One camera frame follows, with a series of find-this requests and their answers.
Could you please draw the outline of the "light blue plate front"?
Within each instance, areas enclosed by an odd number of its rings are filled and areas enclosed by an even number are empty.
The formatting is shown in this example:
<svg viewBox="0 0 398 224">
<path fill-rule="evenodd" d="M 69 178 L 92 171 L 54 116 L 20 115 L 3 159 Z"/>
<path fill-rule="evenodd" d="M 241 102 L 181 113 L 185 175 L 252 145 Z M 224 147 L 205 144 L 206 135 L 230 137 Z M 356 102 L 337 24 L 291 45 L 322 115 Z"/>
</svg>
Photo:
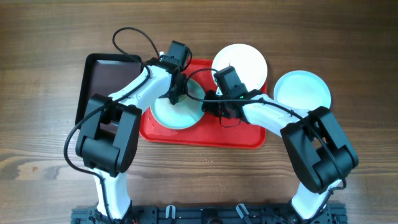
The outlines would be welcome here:
<svg viewBox="0 0 398 224">
<path fill-rule="evenodd" d="M 186 94 L 180 95 L 176 104 L 171 104 L 168 98 L 158 98 L 150 106 L 150 112 L 155 120 L 168 129 L 186 129 L 201 120 L 204 112 L 202 102 L 193 100 Z"/>
</svg>

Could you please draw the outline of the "light blue plate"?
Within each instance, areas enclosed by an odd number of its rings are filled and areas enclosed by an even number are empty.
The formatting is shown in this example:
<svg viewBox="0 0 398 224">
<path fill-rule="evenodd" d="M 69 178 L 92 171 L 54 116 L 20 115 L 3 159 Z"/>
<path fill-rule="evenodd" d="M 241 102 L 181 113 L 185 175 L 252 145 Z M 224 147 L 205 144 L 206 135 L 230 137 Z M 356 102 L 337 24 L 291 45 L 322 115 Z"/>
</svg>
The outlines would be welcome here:
<svg viewBox="0 0 398 224">
<path fill-rule="evenodd" d="M 326 83 L 305 70 L 291 71 L 280 77 L 274 87 L 274 99 L 301 110 L 331 107 L 331 93 Z"/>
<path fill-rule="evenodd" d="M 168 98 L 158 98 L 150 106 L 150 112 L 155 120 L 168 129 L 186 129 L 201 120 L 204 112 L 202 102 L 193 100 L 186 94 L 180 95 L 176 104 L 171 104 Z"/>
</svg>

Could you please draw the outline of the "white plate with stain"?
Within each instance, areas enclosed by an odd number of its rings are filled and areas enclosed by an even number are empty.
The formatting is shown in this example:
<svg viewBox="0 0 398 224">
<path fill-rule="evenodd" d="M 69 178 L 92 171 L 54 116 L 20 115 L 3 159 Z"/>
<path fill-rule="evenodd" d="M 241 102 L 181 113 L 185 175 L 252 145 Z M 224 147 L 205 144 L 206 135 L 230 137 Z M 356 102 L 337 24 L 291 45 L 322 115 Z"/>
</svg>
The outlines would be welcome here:
<svg viewBox="0 0 398 224">
<path fill-rule="evenodd" d="M 248 91 L 260 90 L 266 82 L 267 62 L 260 51 L 250 45 L 232 44 L 221 49 L 211 67 L 220 71 L 228 66 L 235 68 Z"/>
</svg>

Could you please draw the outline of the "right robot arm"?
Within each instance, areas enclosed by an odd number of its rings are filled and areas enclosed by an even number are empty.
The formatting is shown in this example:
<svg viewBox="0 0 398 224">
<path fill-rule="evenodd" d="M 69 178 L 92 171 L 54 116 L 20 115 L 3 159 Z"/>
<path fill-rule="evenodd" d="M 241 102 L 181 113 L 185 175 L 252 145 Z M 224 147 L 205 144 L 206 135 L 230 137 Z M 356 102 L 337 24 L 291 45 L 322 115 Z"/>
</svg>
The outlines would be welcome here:
<svg viewBox="0 0 398 224">
<path fill-rule="evenodd" d="M 297 219 L 311 222 L 326 207 L 359 159 L 330 109 L 301 110 L 283 105 L 260 90 L 246 89 L 234 67 L 213 70 L 221 90 L 210 90 L 202 110 L 219 118 L 238 119 L 280 136 L 300 181 L 290 201 Z"/>
</svg>

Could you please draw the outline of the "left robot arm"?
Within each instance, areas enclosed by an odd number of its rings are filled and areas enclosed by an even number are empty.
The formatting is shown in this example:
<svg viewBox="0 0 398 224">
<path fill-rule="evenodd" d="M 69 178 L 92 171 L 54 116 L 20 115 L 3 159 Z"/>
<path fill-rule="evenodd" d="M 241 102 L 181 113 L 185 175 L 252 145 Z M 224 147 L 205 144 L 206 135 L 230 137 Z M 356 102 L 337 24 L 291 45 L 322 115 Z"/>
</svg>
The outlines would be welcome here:
<svg viewBox="0 0 398 224">
<path fill-rule="evenodd" d="M 191 50 L 172 41 L 166 54 L 147 62 L 128 56 L 141 65 L 141 74 L 121 90 L 93 95 L 70 134 L 78 132 L 75 153 L 83 159 L 83 173 L 95 178 L 99 202 L 95 220 L 101 223 L 131 223 L 132 202 L 125 172 L 137 151 L 141 116 L 158 98 L 176 104 L 185 91 Z"/>
</svg>

